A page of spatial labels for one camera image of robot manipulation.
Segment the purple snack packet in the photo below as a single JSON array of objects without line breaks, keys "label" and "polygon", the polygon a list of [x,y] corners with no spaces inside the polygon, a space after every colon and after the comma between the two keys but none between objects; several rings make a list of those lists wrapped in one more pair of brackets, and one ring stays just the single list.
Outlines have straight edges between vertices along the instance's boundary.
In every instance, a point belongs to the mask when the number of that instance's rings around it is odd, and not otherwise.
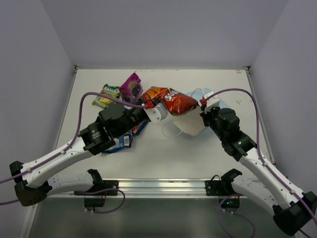
[{"label": "purple snack packet", "polygon": [[140,77],[134,72],[120,86],[119,91],[124,102],[136,103],[143,92]]}]

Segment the blue Kettle chips bag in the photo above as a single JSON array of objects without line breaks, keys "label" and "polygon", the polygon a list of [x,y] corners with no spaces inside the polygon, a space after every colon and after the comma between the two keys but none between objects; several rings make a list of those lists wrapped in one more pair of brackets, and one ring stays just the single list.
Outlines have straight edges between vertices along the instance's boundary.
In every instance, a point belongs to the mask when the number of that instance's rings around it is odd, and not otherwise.
[{"label": "blue Kettle chips bag", "polygon": [[121,151],[125,148],[131,148],[133,143],[133,134],[132,132],[127,132],[119,138],[115,138],[115,145],[104,150],[103,154],[112,154]]}]

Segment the light blue paper bag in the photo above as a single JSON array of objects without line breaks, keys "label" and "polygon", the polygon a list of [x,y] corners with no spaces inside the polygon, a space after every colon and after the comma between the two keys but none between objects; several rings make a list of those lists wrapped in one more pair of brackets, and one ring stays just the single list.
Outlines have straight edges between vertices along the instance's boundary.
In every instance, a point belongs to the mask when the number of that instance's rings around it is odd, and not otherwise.
[{"label": "light blue paper bag", "polygon": [[[192,92],[186,93],[186,95],[199,101],[205,94],[213,93],[210,88],[197,88]],[[219,100],[220,108],[227,108],[227,104],[223,100]],[[204,129],[204,123],[200,116],[200,107],[196,107],[190,112],[181,116],[168,116],[166,122],[161,128],[162,134],[167,138],[174,138],[181,133],[185,133],[190,136],[197,136]]]}]

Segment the blue red snack packet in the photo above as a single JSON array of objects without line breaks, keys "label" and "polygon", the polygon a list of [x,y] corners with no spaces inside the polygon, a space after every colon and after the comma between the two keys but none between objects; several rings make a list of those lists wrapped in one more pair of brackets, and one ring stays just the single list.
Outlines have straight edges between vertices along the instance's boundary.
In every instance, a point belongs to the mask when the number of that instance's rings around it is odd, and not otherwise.
[{"label": "blue red snack packet", "polygon": [[146,127],[146,125],[148,124],[147,121],[145,122],[142,122],[141,124],[139,124],[138,126],[134,127],[132,129],[132,133],[135,135],[135,136],[138,136],[142,130]]}]

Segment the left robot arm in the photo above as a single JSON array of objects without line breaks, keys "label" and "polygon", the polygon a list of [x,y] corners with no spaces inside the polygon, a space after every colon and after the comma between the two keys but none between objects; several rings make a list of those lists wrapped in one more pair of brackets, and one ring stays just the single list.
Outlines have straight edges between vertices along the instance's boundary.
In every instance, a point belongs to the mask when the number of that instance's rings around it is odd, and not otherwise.
[{"label": "left robot arm", "polygon": [[54,189],[53,176],[71,165],[115,145],[115,139],[148,121],[146,105],[116,103],[101,110],[94,123],[77,129],[72,140],[47,155],[28,163],[15,161],[9,169],[15,181],[17,200],[24,207],[43,201]]}]

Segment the orange red chips bag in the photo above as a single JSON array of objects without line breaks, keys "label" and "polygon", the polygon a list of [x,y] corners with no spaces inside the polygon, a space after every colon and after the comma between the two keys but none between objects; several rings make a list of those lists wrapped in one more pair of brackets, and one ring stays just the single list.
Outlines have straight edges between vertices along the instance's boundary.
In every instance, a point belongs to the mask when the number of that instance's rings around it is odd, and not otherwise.
[{"label": "orange red chips bag", "polygon": [[161,103],[173,116],[184,115],[198,106],[198,101],[172,88],[152,86],[141,96],[149,108]]}]

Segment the yellow green candy packet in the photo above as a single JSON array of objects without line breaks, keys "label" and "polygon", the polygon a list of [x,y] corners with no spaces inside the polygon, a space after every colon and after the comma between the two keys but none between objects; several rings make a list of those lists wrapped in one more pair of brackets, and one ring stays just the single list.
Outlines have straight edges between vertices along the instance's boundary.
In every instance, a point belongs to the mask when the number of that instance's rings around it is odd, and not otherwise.
[{"label": "yellow green candy packet", "polygon": [[[119,90],[119,86],[111,86],[108,84],[105,84],[101,90],[101,94],[103,95],[107,95],[110,98],[115,98],[115,99],[119,99],[120,97],[120,90]],[[93,102],[92,105],[98,106],[102,109],[105,109],[106,107],[108,107],[111,103],[114,103],[113,100],[109,99],[109,98],[105,98],[105,97],[101,97],[101,96],[97,96]]]}]

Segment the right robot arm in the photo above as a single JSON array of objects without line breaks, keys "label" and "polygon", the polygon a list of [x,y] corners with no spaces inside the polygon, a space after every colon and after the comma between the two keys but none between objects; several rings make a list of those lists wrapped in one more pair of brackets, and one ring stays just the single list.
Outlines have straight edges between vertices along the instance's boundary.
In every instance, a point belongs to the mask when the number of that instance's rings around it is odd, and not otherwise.
[{"label": "right robot arm", "polygon": [[240,119],[233,109],[201,106],[202,120],[221,141],[224,151],[250,170],[262,183],[252,185],[237,170],[227,173],[220,188],[225,194],[240,193],[272,214],[275,224],[293,236],[315,217],[317,196],[304,192],[288,180],[259,150],[259,146],[241,131]]}]

